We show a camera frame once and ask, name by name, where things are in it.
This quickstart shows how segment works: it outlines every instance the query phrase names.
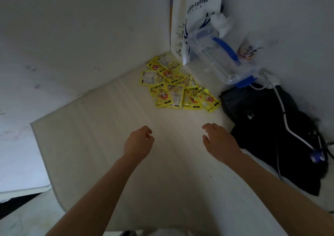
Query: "white paper bag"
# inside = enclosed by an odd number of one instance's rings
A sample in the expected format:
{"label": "white paper bag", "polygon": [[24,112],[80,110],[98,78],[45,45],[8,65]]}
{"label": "white paper bag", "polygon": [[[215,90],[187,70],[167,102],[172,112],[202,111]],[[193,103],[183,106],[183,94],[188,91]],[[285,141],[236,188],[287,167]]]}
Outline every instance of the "white paper bag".
{"label": "white paper bag", "polygon": [[170,33],[170,51],[181,63],[183,63],[182,45],[184,41],[184,22],[186,20],[186,1],[187,0],[173,0]]}
{"label": "white paper bag", "polygon": [[[185,9],[182,17],[181,8],[184,2]],[[173,0],[171,52],[184,65],[189,62],[190,46],[187,43],[188,33],[193,29],[206,26],[212,14],[220,13],[220,5],[221,0]]]}

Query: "yellow snack packet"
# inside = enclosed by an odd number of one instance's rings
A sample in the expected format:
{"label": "yellow snack packet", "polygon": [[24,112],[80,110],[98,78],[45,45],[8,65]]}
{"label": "yellow snack packet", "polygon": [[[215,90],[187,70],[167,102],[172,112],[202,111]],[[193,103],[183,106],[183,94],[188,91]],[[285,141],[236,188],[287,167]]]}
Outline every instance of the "yellow snack packet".
{"label": "yellow snack packet", "polygon": [[198,91],[195,92],[194,99],[201,103],[203,107],[209,112],[214,112],[215,109],[220,105],[220,102],[215,99],[204,87],[200,87]]}
{"label": "yellow snack packet", "polygon": [[157,108],[173,104],[172,96],[169,94],[164,82],[151,86],[150,93]]}
{"label": "yellow snack packet", "polygon": [[160,65],[155,59],[151,59],[147,63],[147,67],[153,71],[159,72],[160,70],[164,69],[162,65]]}
{"label": "yellow snack packet", "polygon": [[194,80],[194,78],[189,74],[189,82],[186,86],[186,89],[197,88],[198,83]]}
{"label": "yellow snack packet", "polygon": [[201,109],[202,105],[194,100],[195,91],[186,89],[184,91],[183,97],[183,107],[184,109]]}
{"label": "yellow snack packet", "polygon": [[187,74],[186,78],[178,84],[184,84],[186,89],[197,90],[193,88],[198,88],[198,83],[194,80],[194,78],[190,74]]}
{"label": "yellow snack packet", "polygon": [[159,74],[163,76],[170,84],[179,83],[186,78],[186,76],[178,70],[170,71],[163,69],[159,71]]}
{"label": "yellow snack packet", "polygon": [[190,74],[186,75],[186,77],[181,82],[179,82],[178,84],[183,84],[184,87],[186,88],[189,84],[189,77],[190,77]]}
{"label": "yellow snack packet", "polygon": [[142,86],[151,86],[154,84],[159,84],[164,81],[164,78],[153,70],[147,70],[141,72],[139,84]]}
{"label": "yellow snack packet", "polygon": [[173,56],[171,52],[166,52],[155,58],[165,69],[174,71],[179,69],[182,64]]}
{"label": "yellow snack packet", "polygon": [[184,85],[183,84],[166,84],[169,94],[172,96],[173,104],[167,106],[168,108],[182,108]]}

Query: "hand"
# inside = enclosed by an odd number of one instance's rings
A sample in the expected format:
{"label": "hand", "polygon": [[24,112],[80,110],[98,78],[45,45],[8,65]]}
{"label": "hand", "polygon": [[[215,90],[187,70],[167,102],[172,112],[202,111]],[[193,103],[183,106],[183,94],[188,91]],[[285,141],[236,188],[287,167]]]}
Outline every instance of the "hand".
{"label": "hand", "polygon": [[205,124],[202,128],[209,138],[203,135],[203,144],[207,151],[220,162],[230,166],[240,155],[243,155],[234,137],[222,126]]}
{"label": "hand", "polygon": [[152,149],[154,137],[150,134],[152,134],[152,130],[146,125],[131,132],[130,137],[128,137],[124,144],[124,155],[142,161]]}

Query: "black bag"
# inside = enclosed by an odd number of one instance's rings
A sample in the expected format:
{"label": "black bag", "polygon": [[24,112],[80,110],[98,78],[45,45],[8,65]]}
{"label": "black bag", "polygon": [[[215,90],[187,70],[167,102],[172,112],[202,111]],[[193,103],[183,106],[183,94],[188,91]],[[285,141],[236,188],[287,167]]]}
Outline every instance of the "black bag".
{"label": "black bag", "polygon": [[[324,147],[324,139],[311,119],[298,110],[290,94],[280,86],[276,86],[276,89],[285,107],[290,130],[314,149]],[[222,92],[220,97],[224,112],[236,124],[231,134],[240,148],[248,150],[276,171],[278,155],[281,176],[318,196],[320,179],[328,170],[328,149],[323,149],[324,161],[312,161],[314,150],[286,130],[282,108],[274,90],[234,87]]]}

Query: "white wall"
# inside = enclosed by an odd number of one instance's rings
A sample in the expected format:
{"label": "white wall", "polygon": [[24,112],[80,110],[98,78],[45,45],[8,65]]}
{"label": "white wall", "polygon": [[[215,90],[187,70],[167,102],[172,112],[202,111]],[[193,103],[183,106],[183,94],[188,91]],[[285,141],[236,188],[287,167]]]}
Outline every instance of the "white wall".
{"label": "white wall", "polygon": [[32,121],[169,50],[169,0],[0,0],[0,17],[2,192],[48,181]]}
{"label": "white wall", "polygon": [[223,0],[237,19],[240,43],[249,30],[271,28],[278,44],[259,53],[303,111],[321,119],[334,140],[334,0]]}

